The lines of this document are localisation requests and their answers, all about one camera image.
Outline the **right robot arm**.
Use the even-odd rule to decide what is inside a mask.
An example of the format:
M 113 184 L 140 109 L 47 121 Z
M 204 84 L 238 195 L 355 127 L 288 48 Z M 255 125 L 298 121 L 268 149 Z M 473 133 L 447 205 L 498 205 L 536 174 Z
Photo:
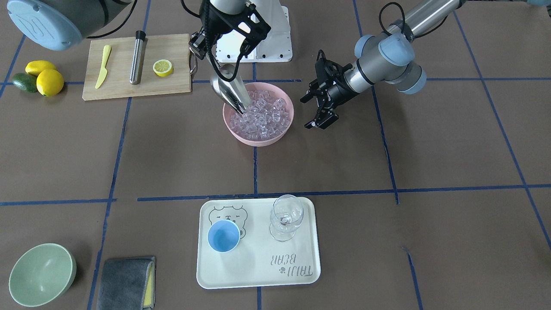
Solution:
M 17 28 L 35 43 L 67 50 L 108 25 L 135 0 L 9 0 L 6 9 Z M 244 37 L 238 58 L 249 55 L 267 38 L 270 25 L 248 0 L 204 0 L 199 13 L 201 29 L 191 35 L 189 47 L 199 58 L 212 52 L 224 35 L 237 31 Z

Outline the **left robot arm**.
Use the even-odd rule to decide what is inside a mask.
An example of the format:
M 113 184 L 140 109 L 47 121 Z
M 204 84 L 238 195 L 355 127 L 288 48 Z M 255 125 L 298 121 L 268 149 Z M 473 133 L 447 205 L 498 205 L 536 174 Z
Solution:
M 415 62 L 412 42 L 443 24 L 448 15 L 463 6 L 463 0 L 424 0 L 401 18 L 382 26 L 376 36 L 356 42 L 356 61 L 346 65 L 327 59 L 320 50 L 315 62 L 316 78 L 301 102 L 317 100 L 315 117 L 305 128 L 326 129 L 339 119 L 335 110 L 378 82 L 386 82 L 403 94 L 415 94 L 426 84 L 425 70 Z

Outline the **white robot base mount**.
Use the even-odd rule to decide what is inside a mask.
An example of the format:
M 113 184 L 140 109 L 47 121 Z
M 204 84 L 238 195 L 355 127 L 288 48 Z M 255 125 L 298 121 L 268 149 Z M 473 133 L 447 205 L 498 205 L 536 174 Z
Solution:
M 293 57 L 291 44 L 291 26 L 289 23 L 288 8 L 282 6 L 279 0 L 250 0 L 256 5 L 259 15 L 271 27 L 266 39 L 261 41 L 256 49 L 242 62 L 289 62 Z M 235 63 L 239 55 L 240 46 L 245 37 L 233 30 L 224 34 L 215 48 L 215 58 L 220 63 Z

